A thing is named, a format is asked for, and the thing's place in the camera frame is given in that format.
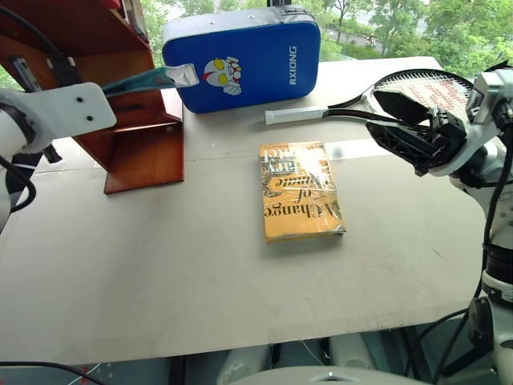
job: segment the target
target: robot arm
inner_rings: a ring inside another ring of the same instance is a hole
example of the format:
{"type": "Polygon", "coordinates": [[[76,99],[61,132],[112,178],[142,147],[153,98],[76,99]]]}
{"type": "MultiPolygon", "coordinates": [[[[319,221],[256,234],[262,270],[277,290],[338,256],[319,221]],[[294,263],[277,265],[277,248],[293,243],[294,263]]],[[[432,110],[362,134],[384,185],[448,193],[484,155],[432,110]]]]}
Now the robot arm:
{"type": "MultiPolygon", "coordinates": [[[[18,152],[40,152],[53,139],[108,128],[115,122],[102,88],[94,83],[34,93],[0,89],[0,156],[10,162],[18,152]]],[[[0,229],[11,211],[5,165],[0,165],[0,229]]]]}
{"type": "Polygon", "coordinates": [[[486,269],[482,289],[473,299],[468,328],[475,349],[491,353],[501,383],[513,383],[513,71],[481,74],[467,104],[469,121],[449,112],[428,110],[402,94],[377,91],[392,116],[416,124],[429,116],[430,126],[368,121],[378,144],[411,163],[422,176],[449,176],[453,185],[473,197],[487,217],[483,242],[486,269]],[[408,111],[419,111],[411,116],[408,111]]]}

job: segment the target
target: tennis racket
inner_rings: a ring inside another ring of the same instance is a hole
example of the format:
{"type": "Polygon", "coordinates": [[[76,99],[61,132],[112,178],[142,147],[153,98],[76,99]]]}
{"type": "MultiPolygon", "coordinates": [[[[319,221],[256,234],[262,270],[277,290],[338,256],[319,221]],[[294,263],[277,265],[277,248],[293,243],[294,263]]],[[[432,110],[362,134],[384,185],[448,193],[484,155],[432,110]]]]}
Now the tennis racket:
{"type": "Polygon", "coordinates": [[[270,125],[336,116],[340,115],[342,109],[352,107],[364,100],[371,113],[390,117],[374,97],[375,91],[401,92],[424,107],[441,107],[458,118],[466,120],[466,105],[472,88],[472,82],[450,72],[431,69],[405,70],[387,75],[357,97],[343,103],[266,111],[265,122],[270,125]]]}

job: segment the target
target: wooden shelf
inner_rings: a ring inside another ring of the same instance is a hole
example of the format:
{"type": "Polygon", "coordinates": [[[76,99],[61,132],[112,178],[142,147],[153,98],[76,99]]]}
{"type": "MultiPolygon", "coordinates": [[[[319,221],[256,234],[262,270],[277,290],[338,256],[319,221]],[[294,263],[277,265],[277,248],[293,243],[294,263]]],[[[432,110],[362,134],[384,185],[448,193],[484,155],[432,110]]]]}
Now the wooden shelf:
{"type": "MultiPolygon", "coordinates": [[[[72,57],[84,82],[104,85],[154,68],[149,46],[102,0],[3,0],[2,5],[36,26],[62,53],[72,57]]],[[[0,15],[0,64],[16,78],[10,64],[15,56],[27,61],[43,89],[58,86],[46,62],[46,47],[22,26],[0,15]]],[[[105,193],[183,180],[181,125],[173,126],[173,135],[154,127],[181,120],[179,114],[166,112],[161,92],[120,95],[109,103],[117,124],[75,137],[108,171],[105,193]],[[166,167],[158,165],[160,160],[168,162],[166,167]]]]}

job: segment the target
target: table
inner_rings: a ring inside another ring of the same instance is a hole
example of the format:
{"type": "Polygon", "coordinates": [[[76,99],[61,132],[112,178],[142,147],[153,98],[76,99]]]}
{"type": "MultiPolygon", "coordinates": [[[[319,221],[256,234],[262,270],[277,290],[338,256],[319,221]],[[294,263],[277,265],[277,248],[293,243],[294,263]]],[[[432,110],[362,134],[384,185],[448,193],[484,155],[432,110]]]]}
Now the table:
{"type": "Polygon", "coordinates": [[[263,123],[265,109],[340,102],[412,67],[438,64],[321,63],[303,99],[184,111],[184,183],[107,197],[103,169],[58,142],[65,160],[39,165],[35,202],[0,236],[0,359],[185,355],[430,322],[466,307],[479,279],[479,205],[447,178],[418,178],[378,151],[362,122],[263,123]],[[347,233],[266,244],[259,145],[306,140],[352,149],[332,160],[347,233]]]}

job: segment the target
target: book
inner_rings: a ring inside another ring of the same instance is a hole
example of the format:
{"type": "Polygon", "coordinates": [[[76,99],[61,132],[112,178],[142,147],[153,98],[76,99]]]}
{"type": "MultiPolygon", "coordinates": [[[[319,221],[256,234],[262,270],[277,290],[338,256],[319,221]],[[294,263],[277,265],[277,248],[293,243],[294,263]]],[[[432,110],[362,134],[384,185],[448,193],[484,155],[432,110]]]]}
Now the book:
{"type": "Polygon", "coordinates": [[[322,142],[262,144],[260,165],[267,241],[345,232],[322,142]]]}

